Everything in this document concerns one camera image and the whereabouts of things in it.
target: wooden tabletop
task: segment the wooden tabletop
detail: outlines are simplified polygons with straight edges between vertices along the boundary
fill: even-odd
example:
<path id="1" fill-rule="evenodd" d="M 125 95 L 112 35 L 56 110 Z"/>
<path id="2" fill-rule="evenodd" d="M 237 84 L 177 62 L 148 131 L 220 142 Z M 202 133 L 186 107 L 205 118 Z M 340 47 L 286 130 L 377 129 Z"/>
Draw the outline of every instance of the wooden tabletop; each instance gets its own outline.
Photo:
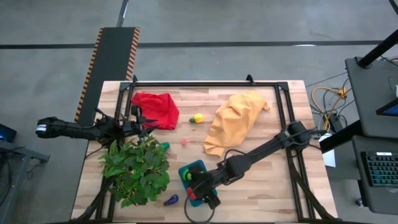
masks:
<path id="1" fill-rule="evenodd" d="M 306 128 L 314 128 L 312 113 L 303 81 L 287 81 L 294 107 L 296 120 L 301 121 Z M 120 82 L 104 82 L 98 108 L 113 116 L 118 97 Z M 228 98 L 243 91 L 256 90 L 268 102 L 271 109 L 261 111 L 253 128 L 241 146 L 236 147 L 243 152 L 264 144 L 280 132 L 280 120 L 273 87 L 135 87 L 134 92 L 170 93 L 177 105 L 180 116 L 175 130 L 155 130 L 153 135 L 159 142 L 169 142 L 170 149 L 168 171 L 171 182 L 167 190 L 158 196 L 157 202 L 148 202 L 145 206 L 130 206 L 121 209 L 116 204 L 114 222 L 188 222 L 183 211 L 186 193 L 178 176 L 178 169 L 193 161 L 201 159 L 207 169 L 216 168 L 221 159 L 203 152 L 203 140 L 215 118 L 216 110 Z M 205 116 L 205 122 L 192 124 L 188 120 L 196 113 Z M 186 139 L 187 145 L 181 145 Z M 100 148 L 97 142 L 91 141 L 87 153 Z M 101 185 L 102 167 L 97 158 L 105 149 L 86 159 L 81 173 L 80 184 L 72 212 L 72 218 L 81 215 L 98 193 Z M 335 203 L 331 194 L 322 154 L 318 149 L 308 147 L 303 152 L 310 188 L 320 203 L 337 216 Z M 237 182 L 217 187 L 221 205 L 216 208 L 213 222 L 292 222 L 297 221 L 292 187 L 284 150 L 279 150 L 254 164 L 245 176 Z M 165 207 L 163 202 L 173 194 L 180 200 L 177 204 Z M 305 217 L 307 209 L 302 191 L 300 191 Z M 206 220 L 211 210 L 207 205 L 197 208 L 188 206 L 188 214 L 197 221 Z"/>

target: green plant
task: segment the green plant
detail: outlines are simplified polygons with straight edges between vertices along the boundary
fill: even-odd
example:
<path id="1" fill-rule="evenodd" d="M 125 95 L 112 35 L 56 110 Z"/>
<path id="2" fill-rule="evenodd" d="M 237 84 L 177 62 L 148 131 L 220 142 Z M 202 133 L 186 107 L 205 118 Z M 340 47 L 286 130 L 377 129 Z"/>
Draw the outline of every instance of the green plant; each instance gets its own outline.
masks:
<path id="1" fill-rule="evenodd" d="M 104 159 L 104 176 L 115 178 L 109 191 L 117 202 L 124 199 L 122 208 L 145 205 L 148 199 L 155 202 L 170 183 L 166 153 L 152 136 L 140 145 L 130 141 L 118 146 L 115 141 L 100 158 Z"/>

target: orange cloth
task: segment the orange cloth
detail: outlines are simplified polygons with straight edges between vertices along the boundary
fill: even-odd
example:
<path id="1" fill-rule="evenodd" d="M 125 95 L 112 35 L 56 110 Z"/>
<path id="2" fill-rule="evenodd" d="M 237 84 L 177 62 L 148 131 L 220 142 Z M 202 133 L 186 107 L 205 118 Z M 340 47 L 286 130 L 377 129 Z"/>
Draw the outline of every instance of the orange cloth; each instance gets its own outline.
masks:
<path id="1" fill-rule="evenodd" d="M 269 107 L 255 91 L 231 96 L 216 111 L 204 143 L 206 153 L 221 157 L 226 147 L 242 144 L 262 109 L 268 110 Z"/>

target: red cloth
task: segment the red cloth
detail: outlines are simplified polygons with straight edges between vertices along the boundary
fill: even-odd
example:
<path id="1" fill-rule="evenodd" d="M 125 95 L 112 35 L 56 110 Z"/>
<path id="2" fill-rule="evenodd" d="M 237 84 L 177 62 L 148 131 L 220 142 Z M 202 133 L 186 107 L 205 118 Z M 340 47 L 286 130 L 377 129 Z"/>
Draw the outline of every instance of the red cloth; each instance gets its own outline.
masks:
<path id="1" fill-rule="evenodd" d="M 136 93 L 131 98 L 131 103 L 142 108 L 142 115 L 145 118 L 157 120 L 144 124 L 145 128 L 159 125 L 158 129 L 175 129 L 180 112 L 170 94 Z"/>

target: keyboard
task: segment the keyboard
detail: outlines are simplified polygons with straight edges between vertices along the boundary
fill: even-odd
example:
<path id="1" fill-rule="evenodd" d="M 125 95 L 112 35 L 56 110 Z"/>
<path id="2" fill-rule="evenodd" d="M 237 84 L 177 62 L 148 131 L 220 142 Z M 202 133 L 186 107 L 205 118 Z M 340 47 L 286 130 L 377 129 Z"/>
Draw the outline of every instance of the keyboard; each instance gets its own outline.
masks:
<path id="1" fill-rule="evenodd" d="M 373 187 L 398 187 L 398 153 L 362 152 L 369 183 Z"/>

